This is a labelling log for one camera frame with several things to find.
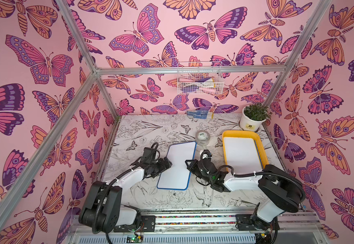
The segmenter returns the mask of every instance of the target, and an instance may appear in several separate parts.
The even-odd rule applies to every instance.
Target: tape roll
[[[209,140],[211,139],[210,134],[205,130],[199,130],[196,132],[196,142],[199,146],[206,146],[209,144]]]

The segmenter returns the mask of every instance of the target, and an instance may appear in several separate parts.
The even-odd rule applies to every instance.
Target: wire
[[[154,152],[157,151],[158,145],[159,145],[158,143],[152,144],[152,145],[151,145],[151,148],[152,148],[151,153],[149,153],[149,155],[148,155],[141,163],[139,163],[138,165],[134,166],[134,167],[132,168],[132,170],[133,170],[133,169],[137,169],[137,168],[140,167],[147,159],[149,159],[149,158],[151,157],[151,155],[152,155]],[[93,233],[93,234],[97,234],[97,233],[99,232],[99,231],[97,231],[97,220],[98,220],[98,216],[100,215],[101,207],[102,207],[102,205],[103,205],[103,203],[104,203],[104,200],[105,200],[105,198],[106,198],[107,193],[108,193],[109,190],[112,188],[113,184],[116,183],[116,181],[117,181],[116,179],[120,179],[120,178],[123,177],[126,173],[129,173],[129,172],[131,172],[131,169],[128,169],[128,170],[124,171],[123,173],[121,173],[119,176],[117,176],[115,179],[113,179],[113,180],[111,181],[111,183],[109,183],[109,185],[104,189],[103,196],[102,196],[102,198],[100,199],[100,201],[98,202],[97,209],[96,209],[96,213],[95,213],[94,220],[93,220],[93,224],[92,224],[92,233]]]

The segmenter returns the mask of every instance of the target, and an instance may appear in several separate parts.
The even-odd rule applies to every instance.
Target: green plant
[[[271,116],[268,115],[268,107],[262,105],[261,103],[247,106],[244,112],[249,119],[255,121],[262,121],[271,118]]]

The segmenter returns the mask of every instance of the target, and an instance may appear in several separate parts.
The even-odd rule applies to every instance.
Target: black cable
[[[274,218],[274,228],[275,228],[275,235],[272,238],[272,241],[269,244],[273,244],[276,241],[276,237],[277,237],[277,216]]]
[[[105,200],[105,198],[106,198],[106,195],[107,195],[107,193],[109,192],[109,190],[112,188],[112,185],[113,185],[114,183],[116,183],[116,181],[117,181],[116,179],[120,179],[120,178],[123,177],[126,173],[129,173],[129,172],[131,172],[131,170],[134,170],[134,169],[140,167],[147,159],[149,159],[149,158],[151,157],[151,155],[152,155],[154,152],[157,151],[158,145],[159,145],[158,143],[153,143],[153,144],[151,145],[151,148],[152,148],[151,153],[150,153],[141,163],[139,163],[138,165],[134,166],[132,169],[127,169],[126,171],[124,171],[123,173],[121,173],[119,176],[117,176],[115,179],[113,179],[113,180],[111,181],[111,183],[109,183],[109,185],[104,189],[104,194],[103,194],[102,198],[100,199],[100,201],[98,202],[97,209],[96,209],[96,213],[95,213],[95,216],[94,216],[94,221],[93,221],[93,225],[92,225],[92,233],[93,233],[93,234],[97,234],[97,233],[98,233],[98,232],[97,232],[97,220],[98,220],[98,216],[100,215],[101,207],[102,207],[102,205],[103,205],[103,203],[104,203],[104,200]]]
[[[272,173],[272,172],[268,172],[268,171],[261,171],[261,172],[257,172],[257,173],[250,173],[250,174],[234,174],[234,177],[237,178],[245,178],[245,177],[253,177],[256,175],[272,175],[272,176],[276,176],[278,178],[282,178],[285,180],[288,180],[290,183],[292,183],[293,185],[295,185],[301,192],[302,196],[300,198],[300,202],[303,202],[306,199],[306,193],[303,190],[303,187],[294,179],[286,177],[284,175],[281,174],[276,174],[276,173]]]

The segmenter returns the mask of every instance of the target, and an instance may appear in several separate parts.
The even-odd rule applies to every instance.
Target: yellow tray
[[[252,138],[255,143],[256,143],[256,148],[258,152],[258,156],[261,161],[261,166],[262,168],[265,168],[268,162],[267,154],[265,153],[264,146],[262,145],[260,136],[252,131],[246,131],[246,130],[226,130],[222,134],[222,142],[223,142],[223,153],[225,156],[225,163],[227,164],[227,159],[226,159],[226,151],[224,147],[224,138],[225,137],[243,137],[243,138]]]

